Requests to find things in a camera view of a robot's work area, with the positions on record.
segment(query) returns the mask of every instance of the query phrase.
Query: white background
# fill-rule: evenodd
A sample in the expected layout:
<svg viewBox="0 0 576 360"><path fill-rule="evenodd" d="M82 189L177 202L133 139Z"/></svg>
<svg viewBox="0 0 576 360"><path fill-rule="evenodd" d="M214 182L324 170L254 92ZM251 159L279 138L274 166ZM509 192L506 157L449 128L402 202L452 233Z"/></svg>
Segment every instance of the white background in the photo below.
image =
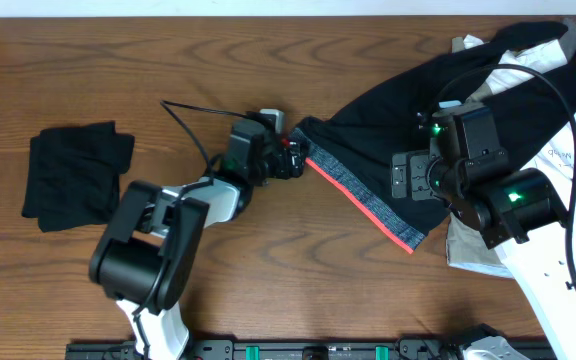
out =
<svg viewBox="0 0 576 360"><path fill-rule="evenodd" d="M576 0L0 0L0 17L575 15Z"/></svg>

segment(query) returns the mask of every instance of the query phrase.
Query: wooden table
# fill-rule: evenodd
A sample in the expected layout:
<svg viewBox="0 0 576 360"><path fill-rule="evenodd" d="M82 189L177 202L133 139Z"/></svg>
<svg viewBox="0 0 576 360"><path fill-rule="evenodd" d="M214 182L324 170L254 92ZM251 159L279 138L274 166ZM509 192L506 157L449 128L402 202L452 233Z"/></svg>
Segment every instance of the wooden table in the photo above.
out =
<svg viewBox="0 0 576 360"><path fill-rule="evenodd" d="M137 142L135 179L184 184L202 160L160 99L330 117L377 83L489 38L517 17L0 19L0 359L58 359L73 340L125 339L130 325L87 268L103 226L43 234L21 217L30 137L115 120ZM181 112L210 153L231 119ZM240 339L391 338L486 322L543 335L514 281L446 265L447 223L413 254L307 169L258 189L204 232L183 318Z"/></svg>

